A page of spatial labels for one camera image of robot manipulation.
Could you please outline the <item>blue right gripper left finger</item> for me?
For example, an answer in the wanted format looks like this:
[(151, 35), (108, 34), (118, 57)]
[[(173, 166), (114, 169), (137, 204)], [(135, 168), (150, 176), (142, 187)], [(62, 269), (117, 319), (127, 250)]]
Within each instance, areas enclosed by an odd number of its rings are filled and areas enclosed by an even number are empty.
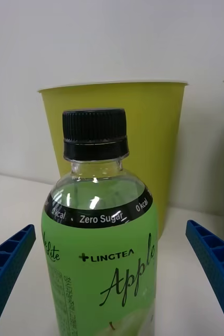
[(0, 317), (35, 240), (29, 224), (0, 245)]

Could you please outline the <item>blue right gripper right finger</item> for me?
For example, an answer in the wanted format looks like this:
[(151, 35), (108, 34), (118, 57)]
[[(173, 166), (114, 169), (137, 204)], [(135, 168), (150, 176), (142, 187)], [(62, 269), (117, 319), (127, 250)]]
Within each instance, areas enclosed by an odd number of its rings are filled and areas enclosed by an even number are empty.
[(186, 237), (224, 313), (224, 241), (193, 220), (187, 222)]

